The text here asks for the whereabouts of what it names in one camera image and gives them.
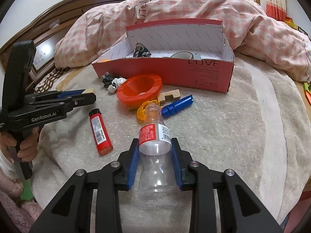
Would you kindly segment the pink fuzzy sleeve forearm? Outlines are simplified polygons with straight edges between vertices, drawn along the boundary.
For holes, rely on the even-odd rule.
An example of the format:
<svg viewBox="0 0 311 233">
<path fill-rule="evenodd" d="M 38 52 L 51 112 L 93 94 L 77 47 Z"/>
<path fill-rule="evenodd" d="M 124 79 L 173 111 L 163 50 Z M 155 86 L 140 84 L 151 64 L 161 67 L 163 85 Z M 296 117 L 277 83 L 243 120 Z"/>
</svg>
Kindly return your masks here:
<svg viewBox="0 0 311 233">
<path fill-rule="evenodd" d="M 23 183 L 17 179 L 15 166 L 1 154 L 1 204 L 20 232 L 29 232 L 42 212 L 34 200 L 22 200 Z"/>
</svg>

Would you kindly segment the person's left hand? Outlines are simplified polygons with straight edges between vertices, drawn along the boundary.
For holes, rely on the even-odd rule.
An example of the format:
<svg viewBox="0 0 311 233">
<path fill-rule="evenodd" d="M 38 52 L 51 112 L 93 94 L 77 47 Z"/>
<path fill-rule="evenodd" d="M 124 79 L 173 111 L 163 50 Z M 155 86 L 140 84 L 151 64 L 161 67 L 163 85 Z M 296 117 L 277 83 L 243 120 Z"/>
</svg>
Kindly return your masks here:
<svg viewBox="0 0 311 233">
<path fill-rule="evenodd" d="M 33 128 L 31 134 L 21 142 L 17 157 L 23 162 L 32 161 L 38 154 L 38 137 L 39 127 L 36 127 Z M 9 147 L 15 147 L 16 144 L 16 139 L 8 132 L 4 131 L 1 133 L 1 152 L 11 163 L 14 163 L 14 161 L 10 156 Z"/>
</svg>

